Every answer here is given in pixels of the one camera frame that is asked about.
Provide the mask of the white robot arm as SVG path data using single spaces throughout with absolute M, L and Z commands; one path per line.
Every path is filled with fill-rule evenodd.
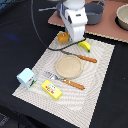
M 57 4 L 60 17 L 74 42 L 83 39 L 88 22 L 84 5 L 85 0 L 62 0 Z

